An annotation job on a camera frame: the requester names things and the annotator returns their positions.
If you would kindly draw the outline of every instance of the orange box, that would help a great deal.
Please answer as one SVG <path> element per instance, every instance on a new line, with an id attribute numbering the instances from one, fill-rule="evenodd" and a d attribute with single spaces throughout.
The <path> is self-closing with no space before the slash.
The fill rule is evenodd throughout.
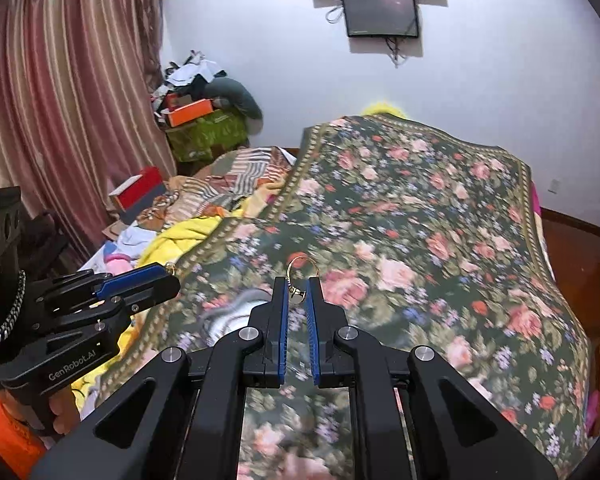
<path id="1" fill-rule="evenodd" d="M 193 119 L 210 114 L 214 111 L 211 105 L 211 99 L 200 99 L 195 103 L 176 108 L 173 112 L 168 112 L 165 115 L 171 127 L 180 126 L 180 124 L 188 123 Z"/>

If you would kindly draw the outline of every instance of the monitor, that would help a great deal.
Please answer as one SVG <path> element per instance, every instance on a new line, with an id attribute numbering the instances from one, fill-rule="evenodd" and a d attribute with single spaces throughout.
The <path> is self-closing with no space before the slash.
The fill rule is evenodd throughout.
<path id="1" fill-rule="evenodd" d="M 347 35 L 418 37 L 415 0 L 342 0 Z"/>

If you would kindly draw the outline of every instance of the silver screw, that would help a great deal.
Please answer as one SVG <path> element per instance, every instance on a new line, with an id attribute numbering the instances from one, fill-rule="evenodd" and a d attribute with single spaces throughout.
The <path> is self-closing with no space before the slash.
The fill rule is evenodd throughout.
<path id="1" fill-rule="evenodd" d="M 254 328 L 253 326 L 246 326 L 238 332 L 238 336 L 240 339 L 244 339 L 245 341 L 251 341 L 252 339 L 256 339 L 259 334 L 259 330 Z"/>
<path id="2" fill-rule="evenodd" d="M 338 335 L 347 341 L 358 337 L 358 330 L 352 326 L 343 326 L 338 330 Z"/>
<path id="3" fill-rule="evenodd" d="M 177 346 L 170 346 L 161 352 L 160 357 L 165 363 L 174 363 L 182 357 L 182 350 Z"/>
<path id="4" fill-rule="evenodd" d="M 428 346 L 418 346 L 416 348 L 416 357 L 421 361 L 431 361 L 434 355 L 434 351 Z"/>

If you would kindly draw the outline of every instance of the blue gripper pad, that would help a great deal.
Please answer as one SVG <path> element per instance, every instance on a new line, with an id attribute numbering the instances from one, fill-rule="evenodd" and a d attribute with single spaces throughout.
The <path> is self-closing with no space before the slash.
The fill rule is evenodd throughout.
<path id="1" fill-rule="evenodd" d="M 127 291 L 142 285 L 151 283 L 154 280 L 167 276 L 168 273 L 161 264 L 151 264 L 139 269 L 130 270 L 120 274 L 115 278 L 109 278 L 102 284 L 102 287 L 96 292 L 96 297 L 101 300 L 107 300 L 113 296 L 122 296 Z"/>
<path id="2" fill-rule="evenodd" d="M 286 338 L 288 336 L 289 289 L 285 286 L 285 296 L 282 300 L 282 321 L 280 322 L 280 354 L 278 355 L 278 378 L 280 384 L 285 383 L 286 373 Z"/>
<path id="3" fill-rule="evenodd" d="M 306 284 L 306 297 L 304 298 L 304 310 L 306 312 L 306 330 L 309 338 L 309 356 L 311 358 L 311 375 L 314 377 L 314 384 L 317 386 L 320 382 L 320 362 L 318 360 L 318 329 L 315 325 L 315 307 L 314 298 L 311 294 L 309 281 Z"/>

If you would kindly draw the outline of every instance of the wooden floor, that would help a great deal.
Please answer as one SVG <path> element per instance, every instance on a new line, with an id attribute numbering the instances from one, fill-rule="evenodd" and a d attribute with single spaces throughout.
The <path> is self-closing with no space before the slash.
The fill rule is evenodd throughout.
<path id="1" fill-rule="evenodd" d="M 558 288 L 595 344 L 600 339 L 600 237 L 544 218 Z"/>

